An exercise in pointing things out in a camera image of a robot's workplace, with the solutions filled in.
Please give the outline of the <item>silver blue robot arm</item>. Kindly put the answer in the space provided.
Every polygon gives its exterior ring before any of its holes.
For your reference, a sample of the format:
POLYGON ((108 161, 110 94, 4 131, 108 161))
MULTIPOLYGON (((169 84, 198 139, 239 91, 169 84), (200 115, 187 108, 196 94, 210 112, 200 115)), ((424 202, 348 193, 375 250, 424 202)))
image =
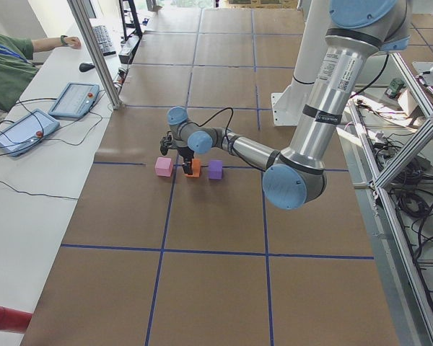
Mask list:
POLYGON ((327 184, 323 155, 357 78, 370 56, 407 47, 412 3, 331 1, 327 10, 331 23, 321 35, 327 50, 289 146, 277 151, 228 128, 206 128, 191 121, 185 108, 174 107, 161 153, 177 150, 189 174, 195 154, 217 147, 264 172, 264 194, 277 208, 297 209, 318 198, 327 184))

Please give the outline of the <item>person's hand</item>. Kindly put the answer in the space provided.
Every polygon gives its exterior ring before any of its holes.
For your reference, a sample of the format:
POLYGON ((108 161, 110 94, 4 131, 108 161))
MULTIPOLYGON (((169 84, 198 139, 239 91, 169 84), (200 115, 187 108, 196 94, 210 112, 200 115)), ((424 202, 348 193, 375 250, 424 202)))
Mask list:
POLYGON ((80 49, 82 47, 81 41, 78 37, 71 36, 64 38, 66 44, 73 49, 80 49))

